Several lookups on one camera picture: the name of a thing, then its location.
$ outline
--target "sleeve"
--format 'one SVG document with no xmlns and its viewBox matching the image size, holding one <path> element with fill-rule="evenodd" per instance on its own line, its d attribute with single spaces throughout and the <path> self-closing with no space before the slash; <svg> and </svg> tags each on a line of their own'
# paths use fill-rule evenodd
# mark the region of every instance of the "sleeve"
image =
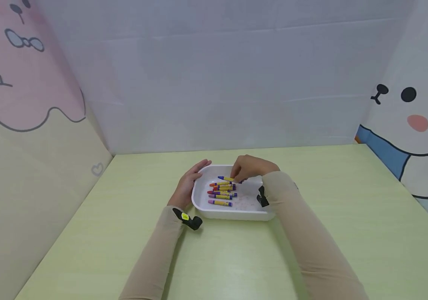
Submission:
<svg viewBox="0 0 428 300">
<path fill-rule="evenodd" d="M 183 230 L 182 222 L 174 214 L 173 208 L 175 206 L 166 206 L 163 209 L 119 300 L 161 299 L 174 249 Z"/>
<path fill-rule="evenodd" d="M 265 196 L 291 245 L 311 300 L 366 300 L 368 296 L 327 229 L 286 173 L 262 177 Z"/>
</svg>

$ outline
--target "white wall panel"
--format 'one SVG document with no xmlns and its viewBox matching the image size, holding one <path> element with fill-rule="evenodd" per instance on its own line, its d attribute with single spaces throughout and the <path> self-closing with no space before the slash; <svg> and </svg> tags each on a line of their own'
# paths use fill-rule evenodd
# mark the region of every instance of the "white wall panel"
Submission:
<svg viewBox="0 0 428 300">
<path fill-rule="evenodd" d="M 350 143 L 412 6 L 39 1 L 113 153 Z"/>
</svg>

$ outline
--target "white tray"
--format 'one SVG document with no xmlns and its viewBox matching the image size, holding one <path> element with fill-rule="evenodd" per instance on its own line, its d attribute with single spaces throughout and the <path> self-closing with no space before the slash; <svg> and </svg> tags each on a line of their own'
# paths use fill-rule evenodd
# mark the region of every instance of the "white tray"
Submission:
<svg viewBox="0 0 428 300">
<path fill-rule="evenodd" d="M 192 190 L 192 204 L 201 215 L 206 218 L 213 219 L 229 219 L 229 220 L 250 220 L 250 221 L 269 221 L 274 217 L 274 213 L 270 211 L 269 206 L 261 207 L 257 201 L 259 195 L 259 187 L 262 186 L 262 177 L 253 177 L 244 181 L 242 184 L 236 184 L 237 197 L 232 200 L 219 199 L 221 201 L 232 202 L 232 207 L 221 206 L 208 203 L 208 190 L 213 188 L 209 186 L 211 183 L 218 183 L 223 180 L 217 176 L 228 177 L 231 173 L 232 165 L 208 165 L 202 168 L 200 173 L 202 177 L 194 182 Z"/>
</svg>

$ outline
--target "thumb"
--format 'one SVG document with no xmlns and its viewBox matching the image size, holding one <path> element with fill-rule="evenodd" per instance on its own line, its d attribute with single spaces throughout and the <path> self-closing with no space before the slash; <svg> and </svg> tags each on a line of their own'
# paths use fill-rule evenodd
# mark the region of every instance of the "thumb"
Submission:
<svg viewBox="0 0 428 300">
<path fill-rule="evenodd" d="M 235 182 L 235 183 L 239 183 L 239 182 L 241 182 L 241 181 L 245 180 L 247 177 L 248 177 L 248 176 L 247 176 L 247 175 L 245 174 L 245 172 L 243 172 L 243 171 L 242 171 L 242 169 L 241 169 L 241 171 L 239 172 L 239 174 L 237 174 L 237 176 L 236 176 L 236 177 L 234 177 L 234 182 Z"/>
<path fill-rule="evenodd" d="M 189 180 L 194 181 L 196 179 L 201 178 L 201 176 L 202 176 L 202 173 L 193 173 L 193 174 L 189 174 L 188 178 Z"/>
</svg>

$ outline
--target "table surface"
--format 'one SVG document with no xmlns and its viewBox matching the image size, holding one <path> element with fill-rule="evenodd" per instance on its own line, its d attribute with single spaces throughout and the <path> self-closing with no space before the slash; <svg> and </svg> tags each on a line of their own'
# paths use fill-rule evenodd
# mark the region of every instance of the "table surface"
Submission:
<svg viewBox="0 0 428 300">
<path fill-rule="evenodd" d="M 296 181 L 371 300 L 428 299 L 428 213 L 365 145 L 117 155 L 16 299 L 117 299 L 179 177 L 242 154 Z M 306 297 L 275 218 L 204 218 L 173 262 L 164 299 Z"/>
</svg>

